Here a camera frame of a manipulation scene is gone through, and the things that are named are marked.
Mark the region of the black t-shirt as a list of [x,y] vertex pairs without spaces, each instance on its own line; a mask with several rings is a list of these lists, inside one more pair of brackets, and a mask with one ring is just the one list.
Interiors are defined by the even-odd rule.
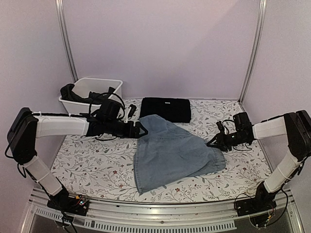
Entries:
[[190,123],[190,100],[146,97],[141,101],[139,118],[158,115],[173,123]]

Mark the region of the blue denim garment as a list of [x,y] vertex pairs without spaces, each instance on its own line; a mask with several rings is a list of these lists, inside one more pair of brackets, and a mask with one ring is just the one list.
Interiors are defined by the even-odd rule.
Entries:
[[223,153],[206,146],[204,139],[158,115],[142,117],[148,134],[138,140],[134,178],[140,195],[184,177],[225,169]]

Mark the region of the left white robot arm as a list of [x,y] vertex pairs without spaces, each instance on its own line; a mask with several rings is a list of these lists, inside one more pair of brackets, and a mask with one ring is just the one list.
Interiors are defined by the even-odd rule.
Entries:
[[33,112],[23,107],[17,114],[7,134],[9,158],[21,165],[62,211],[72,207],[72,200],[65,195],[66,189],[46,164],[47,156],[54,152],[48,144],[49,137],[67,135],[95,137],[109,134],[116,138],[138,139],[148,134],[140,123],[125,122],[116,118],[98,117],[95,114],[55,114]]

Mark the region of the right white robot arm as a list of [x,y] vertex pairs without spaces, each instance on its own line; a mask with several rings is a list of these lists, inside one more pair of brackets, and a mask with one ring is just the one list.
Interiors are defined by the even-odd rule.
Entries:
[[311,156],[311,117],[305,110],[289,112],[260,123],[251,123],[247,112],[235,114],[233,133],[226,133],[222,121],[218,121],[219,132],[207,143],[207,146],[228,152],[240,144],[251,145],[255,140],[262,143],[274,163],[271,175],[258,185],[251,207],[261,212],[270,204],[270,196],[276,194],[282,186],[295,175],[300,174],[305,161]]

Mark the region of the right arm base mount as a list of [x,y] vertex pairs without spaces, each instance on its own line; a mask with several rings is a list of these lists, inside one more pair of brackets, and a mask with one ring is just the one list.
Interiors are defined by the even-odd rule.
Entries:
[[251,215],[273,209],[276,207],[275,197],[278,191],[269,193],[262,182],[257,187],[253,198],[235,200],[234,209],[237,211],[238,216]]

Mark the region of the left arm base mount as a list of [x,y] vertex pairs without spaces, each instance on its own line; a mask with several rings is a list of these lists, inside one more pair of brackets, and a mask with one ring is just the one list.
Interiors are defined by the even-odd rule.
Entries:
[[54,196],[48,193],[49,208],[59,210],[61,212],[86,216],[89,208],[89,198],[83,195],[71,196],[65,187]]

